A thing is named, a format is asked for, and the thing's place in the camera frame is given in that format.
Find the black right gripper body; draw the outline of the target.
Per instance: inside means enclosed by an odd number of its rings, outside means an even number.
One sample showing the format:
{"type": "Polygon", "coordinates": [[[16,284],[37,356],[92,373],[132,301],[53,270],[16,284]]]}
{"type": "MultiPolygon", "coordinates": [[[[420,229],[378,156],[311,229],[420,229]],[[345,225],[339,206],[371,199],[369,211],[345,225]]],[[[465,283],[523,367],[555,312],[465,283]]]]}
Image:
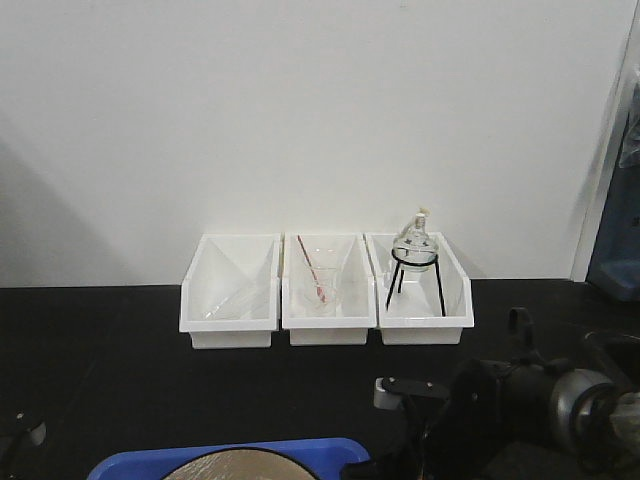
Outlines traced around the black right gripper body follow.
{"type": "Polygon", "coordinates": [[[396,411],[406,428],[395,479],[474,479],[504,446],[503,362],[469,360],[446,387],[446,401],[405,398],[396,411]]]}

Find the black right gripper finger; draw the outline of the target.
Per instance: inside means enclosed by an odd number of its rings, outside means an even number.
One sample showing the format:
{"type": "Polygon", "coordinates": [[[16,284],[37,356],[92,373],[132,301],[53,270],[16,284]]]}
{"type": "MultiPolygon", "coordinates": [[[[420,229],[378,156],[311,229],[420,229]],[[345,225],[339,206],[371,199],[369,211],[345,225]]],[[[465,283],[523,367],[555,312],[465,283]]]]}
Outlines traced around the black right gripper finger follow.
{"type": "Polygon", "coordinates": [[[341,469],[342,480],[390,480],[397,473],[397,455],[384,454],[375,458],[347,463],[341,469]]]}

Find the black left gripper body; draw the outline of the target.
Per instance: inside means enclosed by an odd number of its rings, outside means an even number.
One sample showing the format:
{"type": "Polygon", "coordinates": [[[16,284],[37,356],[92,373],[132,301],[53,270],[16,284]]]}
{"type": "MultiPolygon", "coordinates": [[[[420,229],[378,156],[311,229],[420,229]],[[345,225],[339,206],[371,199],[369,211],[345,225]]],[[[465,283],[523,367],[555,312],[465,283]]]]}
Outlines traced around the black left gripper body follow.
{"type": "Polygon", "coordinates": [[[29,443],[30,430],[21,429],[1,434],[1,478],[4,480],[20,479],[13,472],[14,463],[20,451],[29,443]]]}

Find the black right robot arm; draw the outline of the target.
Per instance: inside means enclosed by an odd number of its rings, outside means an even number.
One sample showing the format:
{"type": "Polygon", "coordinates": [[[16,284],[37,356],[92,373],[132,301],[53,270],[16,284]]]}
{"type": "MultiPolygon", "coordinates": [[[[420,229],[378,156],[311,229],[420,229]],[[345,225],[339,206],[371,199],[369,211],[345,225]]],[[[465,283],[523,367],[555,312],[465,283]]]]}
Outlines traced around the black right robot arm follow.
{"type": "Polygon", "coordinates": [[[568,453],[590,474],[613,474],[639,461],[639,339],[590,332],[594,366],[546,359],[523,307],[509,312],[517,356],[471,359],[448,386],[380,377],[374,404],[400,410],[403,442],[389,453],[345,465],[343,479],[483,479],[508,445],[568,453]]]}

